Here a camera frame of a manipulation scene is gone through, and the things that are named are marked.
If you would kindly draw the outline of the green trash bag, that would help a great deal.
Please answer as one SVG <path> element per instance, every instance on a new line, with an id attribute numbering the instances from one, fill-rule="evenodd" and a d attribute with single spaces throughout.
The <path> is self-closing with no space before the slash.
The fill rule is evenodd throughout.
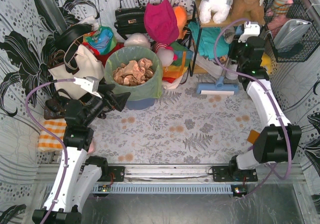
<path id="1" fill-rule="evenodd" d="M 162 95 L 162 64 L 148 48 L 123 47 L 107 59 L 104 70 L 106 83 L 115 85 L 113 92 L 130 92 L 129 101 L 158 99 Z"/>

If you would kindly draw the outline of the blue floor mop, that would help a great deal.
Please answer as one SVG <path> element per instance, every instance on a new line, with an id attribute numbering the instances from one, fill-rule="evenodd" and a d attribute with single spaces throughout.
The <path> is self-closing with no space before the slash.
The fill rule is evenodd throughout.
<path id="1" fill-rule="evenodd" d="M 232 64 L 232 61 L 230 61 L 229 58 L 227 58 L 224 65 L 221 64 L 220 60 L 218 59 L 217 49 L 216 49 L 216 47 L 218 45 L 218 41 L 222 37 L 223 33 L 228 28 L 230 28 L 232 26 L 234 26 L 233 23 L 231 23 L 231 24 L 227 25 L 225 28 L 223 28 L 214 43 L 214 49 L 213 49 L 213 53 L 215 55 L 214 58 L 215 58 L 216 62 L 218 63 L 218 65 L 223 69 L 219 79 L 215 83 L 199 83 L 196 87 L 197 94 L 201 94 L 201 95 L 234 95 L 235 93 L 237 93 L 239 91 L 239 87 L 237 84 L 234 84 L 234 83 L 225 84 L 224 83 L 224 78 L 225 78 L 227 72 L 236 75 L 236 77 L 238 77 L 238 73 L 236 72 L 236 70 L 232 70 L 229 68 L 230 64 Z"/>

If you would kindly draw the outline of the blue trash bin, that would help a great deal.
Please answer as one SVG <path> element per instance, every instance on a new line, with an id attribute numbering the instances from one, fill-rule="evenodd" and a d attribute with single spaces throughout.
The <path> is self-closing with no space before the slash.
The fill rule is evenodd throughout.
<path id="1" fill-rule="evenodd" d="M 136 100 L 136 101 L 127 101 L 125 106 L 129 110 L 144 110 L 153 106 L 154 103 L 155 103 L 154 98 L 147 98 L 147 99 Z"/>

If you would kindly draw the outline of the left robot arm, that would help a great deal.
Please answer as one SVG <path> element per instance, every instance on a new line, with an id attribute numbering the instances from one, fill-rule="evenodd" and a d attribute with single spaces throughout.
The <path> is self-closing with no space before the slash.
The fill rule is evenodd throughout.
<path id="1" fill-rule="evenodd" d="M 82 209 L 94 184 L 102 177 L 114 177 L 106 158 L 87 156 L 94 135 L 89 125 L 104 109 L 122 111 L 130 93 L 113 94 L 113 84 L 102 89 L 102 96 L 93 96 L 87 104 L 71 99 L 64 107 L 62 159 L 51 193 L 43 207 L 33 212 L 35 224 L 81 223 Z"/>

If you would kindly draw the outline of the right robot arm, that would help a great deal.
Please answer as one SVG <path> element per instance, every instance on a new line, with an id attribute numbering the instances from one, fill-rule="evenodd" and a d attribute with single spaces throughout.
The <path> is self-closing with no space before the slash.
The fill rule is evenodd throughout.
<path id="1" fill-rule="evenodd" d="M 286 162 L 289 176 L 302 131 L 293 125 L 282 112 L 271 88 L 267 71 L 261 66 L 265 41 L 251 36 L 245 41 L 234 39 L 230 44 L 229 58 L 237 64 L 238 80 L 252 99 L 260 117 L 263 130 L 252 147 L 235 155 L 228 164 L 227 175 L 232 181 L 256 182 L 255 168 L 266 164 L 275 171 L 277 163 Z"/>

